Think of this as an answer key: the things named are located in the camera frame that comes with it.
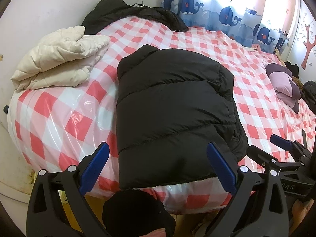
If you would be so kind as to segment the black puffer jacket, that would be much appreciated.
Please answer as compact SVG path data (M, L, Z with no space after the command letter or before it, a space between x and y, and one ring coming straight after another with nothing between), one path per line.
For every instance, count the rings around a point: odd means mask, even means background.
M144 45L117 67L116 136L121 189L215 176L210 142L241 161L248 138L233 98L234 76L182 49Z

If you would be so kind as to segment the dark clothes pile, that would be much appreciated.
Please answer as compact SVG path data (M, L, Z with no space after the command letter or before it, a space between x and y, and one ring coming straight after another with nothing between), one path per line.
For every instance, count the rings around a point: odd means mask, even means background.
M299 87L301 97L308 105L308 108L315 114L316 113L316 84L314 81L307 81L302 83L298 78L299 68L298 65L285 62L285 66L292 73L292 80Z

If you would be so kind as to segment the purple pink garment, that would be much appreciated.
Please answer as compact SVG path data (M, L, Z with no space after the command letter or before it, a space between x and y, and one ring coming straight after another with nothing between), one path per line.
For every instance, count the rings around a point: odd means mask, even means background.
M266 65L265 69L278 99L298 114L301 93L292 79L291 71L276 63Z

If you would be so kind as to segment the black sleeve cuff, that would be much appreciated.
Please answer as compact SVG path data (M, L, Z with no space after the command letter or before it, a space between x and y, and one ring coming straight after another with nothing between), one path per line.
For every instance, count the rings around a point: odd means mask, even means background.
M105 201L102 221L111 236L173 236L176 221L161 201L142 190L122 190Z

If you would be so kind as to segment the red white checkered bed cover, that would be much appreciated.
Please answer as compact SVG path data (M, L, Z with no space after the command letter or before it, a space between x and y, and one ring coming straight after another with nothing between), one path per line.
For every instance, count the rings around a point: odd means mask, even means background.
M299 113L295 114L278 99L266 74L266 65L278 63L275 55L243 47L220 31L198 27L174 32L161 23L137 17L112 23L99 35L109 36L110 46L92 69L88 82L78 87L25 90L12 97L9 132L36 170L65 170L106 142L110 156L92 194L108 198L121 189L116 136L117 67L144 45L192 51L227 68L234 76L233 98L248 145L259 147L281 162L291 162L292 157L270 142L273 134L306 141L308 148L313 148L315 114L303 100L299 100ZM220 209L230 198L216 177L140 189L162 201L170 212L180 214Z

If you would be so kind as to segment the blue whale curtain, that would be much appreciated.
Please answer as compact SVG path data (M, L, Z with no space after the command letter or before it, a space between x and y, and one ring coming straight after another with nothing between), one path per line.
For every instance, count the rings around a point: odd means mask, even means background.
M245 47L273 53L285 42L296 0L162 0L189 27L222 31Z

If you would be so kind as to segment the cream quilted jacket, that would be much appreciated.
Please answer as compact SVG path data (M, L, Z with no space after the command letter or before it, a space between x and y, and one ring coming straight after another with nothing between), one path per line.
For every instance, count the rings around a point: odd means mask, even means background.
M109 49L110 37L85 35L85 27L62 28L44 36L18 63L14 89L76 87L89 80L93 67Z

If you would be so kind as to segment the red tree wall sticker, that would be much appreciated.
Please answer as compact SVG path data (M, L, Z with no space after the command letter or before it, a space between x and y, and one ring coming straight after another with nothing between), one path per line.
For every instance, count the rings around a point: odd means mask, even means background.
M304 57L303 62L301 64L301 67L304 70L306 70L306 64L308 62L309 53L312 51L312 48L316 44L316 40L314 40L312 43L309 40L309 28L310 28L310 25L305 25L305 28L306 28L306 41L304 41L303 44L306 47L306 54L305 54L305 57Z

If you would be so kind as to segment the black coat by wall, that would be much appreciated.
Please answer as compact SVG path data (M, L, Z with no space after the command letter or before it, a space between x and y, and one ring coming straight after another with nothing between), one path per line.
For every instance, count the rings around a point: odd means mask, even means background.
M189 28L183 20L170 10L161 7L127 5L123 0L101 0L85 18L82 26L86 35L94 35L110 24L127 17L151 20L161 23L172 31L187 32Z

